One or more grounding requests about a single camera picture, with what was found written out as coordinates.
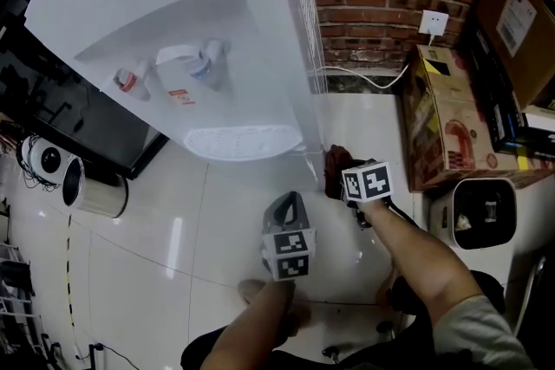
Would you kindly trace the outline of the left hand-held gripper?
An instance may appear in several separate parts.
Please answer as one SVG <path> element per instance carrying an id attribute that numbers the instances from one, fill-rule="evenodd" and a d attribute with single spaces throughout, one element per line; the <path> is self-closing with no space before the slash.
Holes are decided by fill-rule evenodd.
<path id="1" fill-rule="evenodd" d="M 260 251 L 275 282 L 307 276 L 316 248 L 317 231 L 310 228 L 300 193 L 283 194 L 264 211 Z"/>

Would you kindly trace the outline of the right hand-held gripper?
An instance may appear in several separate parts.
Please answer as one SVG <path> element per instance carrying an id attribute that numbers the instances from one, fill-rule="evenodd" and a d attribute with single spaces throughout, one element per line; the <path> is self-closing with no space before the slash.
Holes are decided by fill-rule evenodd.
<path id="1" fill-rule="evenodd" d="M 342 201 L 352 210 L 360 230 L 371 224 L 366 221 L 359 204 L 390 198 L 393 185 L 388 162 L 370 161 L 342 171 Z"/>

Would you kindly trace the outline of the brown cloth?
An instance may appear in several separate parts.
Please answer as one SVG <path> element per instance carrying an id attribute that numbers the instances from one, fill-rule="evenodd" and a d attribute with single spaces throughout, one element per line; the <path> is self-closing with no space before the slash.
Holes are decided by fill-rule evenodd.
<path id="1" fill-rule="evenodd" d="M 330 146 L 329 151 L 325 153 L 324 166 L 324 192 L 328 198 L 342 199 L 342 171 L 354 167 L 355 163 L 351 154 L 343 146 Z"/>

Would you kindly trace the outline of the white water dispenser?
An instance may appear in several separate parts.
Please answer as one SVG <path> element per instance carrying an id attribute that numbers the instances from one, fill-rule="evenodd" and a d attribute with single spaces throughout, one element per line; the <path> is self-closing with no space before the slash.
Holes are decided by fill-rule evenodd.
<path id="1" fill-rule="evenodd" d="M 253 182 L 323 188 L 315 0 L 31 0 L 26 28 L 187 151 Z"/>

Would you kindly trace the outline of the person's left forearm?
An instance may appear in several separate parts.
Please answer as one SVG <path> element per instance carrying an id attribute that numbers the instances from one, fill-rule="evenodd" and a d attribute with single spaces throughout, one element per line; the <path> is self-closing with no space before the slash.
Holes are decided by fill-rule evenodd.
<path id="1" fill-rule="evenodd" d="M 278 343 L 295 284 L 268 282 L 222 332 L 200 370 L 261 370 Z"/>

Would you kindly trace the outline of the person's right forearm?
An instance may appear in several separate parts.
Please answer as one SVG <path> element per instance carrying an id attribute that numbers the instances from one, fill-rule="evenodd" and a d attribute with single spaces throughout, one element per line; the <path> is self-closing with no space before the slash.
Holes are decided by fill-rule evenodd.
<path id="1" fill-rule="evenodd" d="M 467 266 L 443 242 L 374 200 L 359 205 L 409 287 L 436 324 L 468 298 L 482 294 Z"/>

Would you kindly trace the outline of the person's left shoe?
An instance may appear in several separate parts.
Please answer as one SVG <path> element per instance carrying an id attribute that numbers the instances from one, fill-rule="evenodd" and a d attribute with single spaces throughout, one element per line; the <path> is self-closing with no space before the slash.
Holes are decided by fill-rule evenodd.
<path id="1" fill-rule="evenodd" d="M 247 305 L 255 299 L 266 283 L 256 279 L 247 279 L 238 284 L 238 293 Z M 291 302 L 282 322 L 282 332 L 287 337 L 294 337 L 298 331 L 311 324 L 310 307 L 303 303 Z"/>

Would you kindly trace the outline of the person's shoe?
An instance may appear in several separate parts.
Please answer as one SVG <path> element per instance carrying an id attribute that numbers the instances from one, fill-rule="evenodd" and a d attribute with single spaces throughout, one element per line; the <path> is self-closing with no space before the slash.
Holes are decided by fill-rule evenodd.
<path id="1" fill-rule="evenodd" d="M 255 299 L 266 283 L 256 279 L 247 279 L 238 284 L 238 293 L 247 305 Z M 287 337 L 294 337 L 298 331 L 311 324 L 310 307 L 303 303 L 291 302 L 282 322 L 282 332 Z"/>
<path id="2" fill-rule="evenodd" d="M 379 308 L 385 309 L 391 306 L 391 292 L 397 278 L 398 270 L 395 267 L 392 267 L 388 276 L 384 279 L 375 294 L 376 304 Z"/>

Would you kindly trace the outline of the white square waste bin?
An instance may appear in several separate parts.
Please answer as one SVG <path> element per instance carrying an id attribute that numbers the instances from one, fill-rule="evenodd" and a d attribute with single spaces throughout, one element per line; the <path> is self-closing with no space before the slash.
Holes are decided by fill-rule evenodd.
<path id="1" fill-rule="evenodd" d="M 429 232 L 462 250 L 508 243 L 516 228 L 515 188 L 504 178 L 463 179 L 429 207 Z"/>

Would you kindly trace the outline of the printed cardboard box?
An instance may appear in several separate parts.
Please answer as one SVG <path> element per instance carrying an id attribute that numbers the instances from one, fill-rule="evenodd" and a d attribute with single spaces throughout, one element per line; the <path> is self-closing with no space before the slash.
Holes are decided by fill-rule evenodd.
<path id="1" fill-rule="evenodd" d="M 509 179 L 523 189 L 555 175 L 551 161 L 494 151 L 467 63 L 457 51 L 415 45 L 402 79 L 410 191 L 477 178 Z"/>

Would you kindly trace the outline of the person's right shoe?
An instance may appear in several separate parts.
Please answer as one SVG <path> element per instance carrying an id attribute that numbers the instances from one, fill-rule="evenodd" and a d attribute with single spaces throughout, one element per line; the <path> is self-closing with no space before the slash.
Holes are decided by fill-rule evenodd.
<path id="1" fill-rule="evenodd" d="M 375 294 L 376 304 L 379 308 L 385 309 L 391 306 L 391 292 L 397 278 L 398 270 L 395 267 L 392 267 L 388 276 L 384 279 Z"/>

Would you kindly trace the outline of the person's black shorts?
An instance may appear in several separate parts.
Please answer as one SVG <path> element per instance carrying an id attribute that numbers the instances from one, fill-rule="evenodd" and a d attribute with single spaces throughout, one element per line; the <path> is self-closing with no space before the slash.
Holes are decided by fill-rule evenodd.
<path id="1" fill-rule="evenodd" d="M 499 282 L 484 272 L 473 270 L 472 274 L 485 296 L 503 314 L 506 307 Z M 416 363 L 421 363 L 424 367 L 429 366 L 423 370 L 494 370 L 483 364 L 472 363 L 468 351 L 439 356 L 434 354 L 428 313 L 424 303 L 408 286 L 404 277 L 396 279 L 390 302 L 393 303 L 393 309 L 416 316 L 415 321 L 392 341 L 366 347 L 333 365 L 273 350 L 261 370 L 417 370 L 412 366 L 410 358 L 417 359 Z M 225 327 L 203 334 L 188 345 L 181 355 L 182 369 L 200 370 Z"/>

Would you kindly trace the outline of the flat black box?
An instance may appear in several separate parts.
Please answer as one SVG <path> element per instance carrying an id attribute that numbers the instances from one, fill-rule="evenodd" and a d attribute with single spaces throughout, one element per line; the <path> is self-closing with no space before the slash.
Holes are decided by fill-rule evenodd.
<path id="1" fill-rule="evenodd" d="M 466 43 L 473 62 L 474 89 L 486 118 L 493 150 L 525 156 L 526 147 L 517 141 L 524 120 L 495 48 L 479 24 L 474 24 L 466 33 Z"/>

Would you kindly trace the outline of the black box with white lid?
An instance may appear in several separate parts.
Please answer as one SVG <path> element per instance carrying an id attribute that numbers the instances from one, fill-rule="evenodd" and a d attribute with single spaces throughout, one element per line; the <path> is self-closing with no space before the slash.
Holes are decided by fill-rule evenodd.
<path id="1" fill-rule="evenodd" d="M 555 159 L 555 110 L 529 106 L 511 117 L 506 145 L 518 155 Z"/>

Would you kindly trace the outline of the steel trash can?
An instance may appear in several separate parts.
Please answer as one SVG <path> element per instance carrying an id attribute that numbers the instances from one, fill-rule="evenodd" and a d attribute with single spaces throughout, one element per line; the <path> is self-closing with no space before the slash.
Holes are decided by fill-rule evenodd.
<path id="1" fill-rule="evenodd" d="M 128 182 L 73 156 L 62 181 L 62 201 L 70 209 L 118 218 L 127 207 Z"/>

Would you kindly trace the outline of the person's beige shirt sleeve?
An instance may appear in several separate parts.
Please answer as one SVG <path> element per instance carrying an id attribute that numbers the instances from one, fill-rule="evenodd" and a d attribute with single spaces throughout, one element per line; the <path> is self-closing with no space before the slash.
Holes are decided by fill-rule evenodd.
<path id="1" fill-rule="evenodd" d="M 484 295 L 459 302 L 433 327 L 437 354 L 468 351 L 471 362 L 494 370 L 535 370 L 506 320 Z"/>

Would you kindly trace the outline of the metal framed chair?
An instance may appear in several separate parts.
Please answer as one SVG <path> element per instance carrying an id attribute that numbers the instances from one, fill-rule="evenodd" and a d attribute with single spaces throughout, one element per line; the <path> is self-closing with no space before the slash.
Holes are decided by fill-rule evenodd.
<path id="1" fill-rule="evenodd" d="M 522 341 L 555 337 L 555 256 L 542 256 L 532 268 L 515 333 Z"/>

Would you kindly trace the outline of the cardboard box with white label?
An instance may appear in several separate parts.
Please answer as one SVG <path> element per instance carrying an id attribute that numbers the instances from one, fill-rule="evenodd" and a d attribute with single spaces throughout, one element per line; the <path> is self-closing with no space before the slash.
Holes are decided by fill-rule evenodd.
<path id="1" fill-rule="evenodd" d="M 555 15 L 543 0 L 478 0 L 476 16 L 519 104 L 555 112 Z"/>

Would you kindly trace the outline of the black framed glass panel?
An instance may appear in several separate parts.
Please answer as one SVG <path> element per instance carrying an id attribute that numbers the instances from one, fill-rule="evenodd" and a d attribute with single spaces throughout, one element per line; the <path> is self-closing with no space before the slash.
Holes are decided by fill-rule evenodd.
<path id="1" fill-rule="evenodd" d="M 26 28 L 30 0 L 0 0 L 0 113 L 89 164 L 135 179 L 167 136 L 108 97 Z"/>

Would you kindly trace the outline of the yellow and black striped tape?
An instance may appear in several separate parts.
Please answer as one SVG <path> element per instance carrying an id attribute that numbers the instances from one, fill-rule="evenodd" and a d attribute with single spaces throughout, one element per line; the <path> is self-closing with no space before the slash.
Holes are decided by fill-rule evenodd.
<path id="1" fill-rule="evenodd" d="M 72 216 L 71 214 L 68 217 L 68 224 L 66 230 L 66 285 L 67 285 L 67 298 L 68 298 L 68 307 L 69 307 L 69 319 L 70 325 L 72 327 L 72 331 L 75 332 L 75 319 L 73 314 L 73 306 L 72 306 L 72 299 L 71 299 L 71 287 L 70 287 L 70 230 L 72 224 Z"/>

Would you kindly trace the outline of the white wall socket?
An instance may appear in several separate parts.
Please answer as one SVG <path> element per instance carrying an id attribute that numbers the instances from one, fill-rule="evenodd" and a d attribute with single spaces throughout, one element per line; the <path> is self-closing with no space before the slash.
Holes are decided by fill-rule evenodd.
<path id="1" fill-rule="evenodd" d="M 448 19 L 449 14 L 447 13 L 435 10 L 424 10 L 421 15 L 419 33 L 431 36 L 443 36 Z"/>

